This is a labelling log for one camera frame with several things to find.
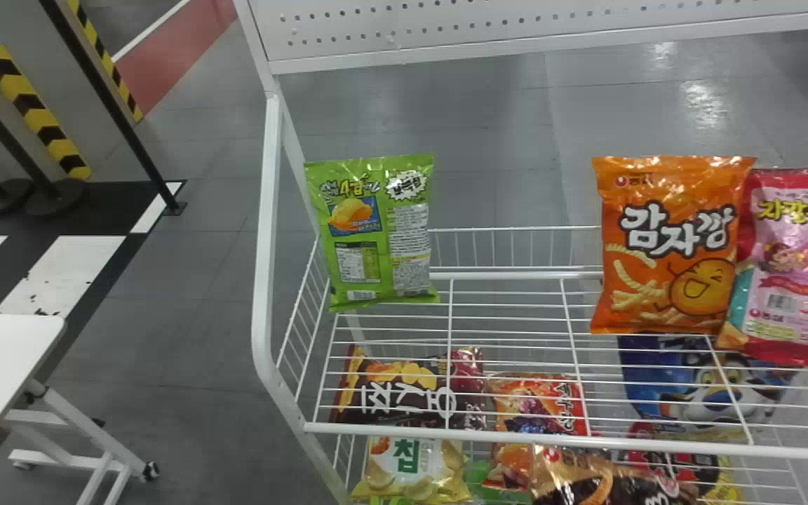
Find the pink snack bag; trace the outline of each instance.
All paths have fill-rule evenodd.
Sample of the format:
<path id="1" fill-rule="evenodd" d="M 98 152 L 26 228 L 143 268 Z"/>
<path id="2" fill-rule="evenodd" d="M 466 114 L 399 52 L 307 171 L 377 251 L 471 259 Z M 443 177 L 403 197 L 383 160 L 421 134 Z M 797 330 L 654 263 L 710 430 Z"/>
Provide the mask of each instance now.
<path id="1" fill-rule="evenodd" d="M 752 170 L 718 347 L 808 365 L 808 168 Z"/>

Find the barcode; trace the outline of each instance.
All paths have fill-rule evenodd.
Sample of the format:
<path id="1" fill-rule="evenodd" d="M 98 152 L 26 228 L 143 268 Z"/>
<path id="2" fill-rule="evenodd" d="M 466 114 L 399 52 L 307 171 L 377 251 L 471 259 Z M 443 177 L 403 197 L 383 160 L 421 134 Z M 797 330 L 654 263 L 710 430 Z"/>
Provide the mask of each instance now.
<path id="1" fill-rule="evenodd" d="M 769 303 L 766 303 L 769 308 L 780 310 L 783 312 L 793 313 L 796 312 L 796 304 L 794 298 L 785 297 L 785 295 L 769 295 Z"/>
<path id="2" fill-rule="evenodd" d="M 349 300 L 372 300 L 372 298 L 376 298 L 375 291 L 349 290 Z"/>

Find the white table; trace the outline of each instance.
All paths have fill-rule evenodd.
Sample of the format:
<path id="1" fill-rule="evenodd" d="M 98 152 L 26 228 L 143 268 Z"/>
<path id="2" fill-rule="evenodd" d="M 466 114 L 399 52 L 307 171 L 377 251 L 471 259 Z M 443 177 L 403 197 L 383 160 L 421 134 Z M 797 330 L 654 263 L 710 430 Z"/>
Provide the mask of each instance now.
<path id="1" fill-rule="evenodd" d="M 33 379 L 64 329 L 64 319 L 57 316 L 0 314 L 0 426 L 19 433 L 37 449 L 14 450 L 9 459 L 20 469 L 42 464 L 92 471 L 77 501 L 81 505 L 90 502 L 106 473 L 115 472 L 118 476 L 105 501 L 106 505 L 113 505 L 130 476 L 153 480 L 158 476 L 157 465 L 145 463 L 60 394 Z M 12 409 L 17 397 L 27 393 L 33 403 L 38 401 L 46 410 Z M 79 431 L 102 448 L 104 454 L 101 457 L 74 456 L 36 428 Z"/>

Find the perforated metal panel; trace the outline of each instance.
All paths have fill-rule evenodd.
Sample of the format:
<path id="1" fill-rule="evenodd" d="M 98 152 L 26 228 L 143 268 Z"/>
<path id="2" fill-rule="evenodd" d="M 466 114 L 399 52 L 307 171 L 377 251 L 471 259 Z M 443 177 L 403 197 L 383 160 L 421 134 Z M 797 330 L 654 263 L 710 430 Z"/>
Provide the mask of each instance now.
<path id="1" fill-rule="evenodd" d="M 363 60 L 375 65 L 382 60 L 393 62 L 391 53 L 397 49 L 481 46 L 520 39 L 541 42 L 568 34 L 725 20 L 754 22 L 752 32 L 808 28 L 808 0 L 251 0 L 251 6 L 267 57 L 274 63 L 383 53 Z M 804 15 L 795 26 L 797 14 Z M 776 17 L 756 19 L 769 16 Z M 720 26 L 700 25 L 693 36 L 723 35 Z M 324 61 L 323 66 L 333 64 Z M 278 65 L 275 69 L 282 72 L 292 67 L 300 66 Z"/>

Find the blue snack bag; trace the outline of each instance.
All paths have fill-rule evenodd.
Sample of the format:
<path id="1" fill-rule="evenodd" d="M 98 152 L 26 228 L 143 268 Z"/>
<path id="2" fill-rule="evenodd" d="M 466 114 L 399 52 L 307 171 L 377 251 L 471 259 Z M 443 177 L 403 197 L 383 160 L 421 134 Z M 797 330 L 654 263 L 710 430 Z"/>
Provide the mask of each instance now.
<path id="1" fill-rule="evenodd" d="M 737 352 L 719 352 L 716 363 L 704 338 L 619 337 L 626 396 L 658 436 L 743 437 L 741 416 L 748 424 L 769 422 L 786 392 L 780 386 L 796 375 Z"/>

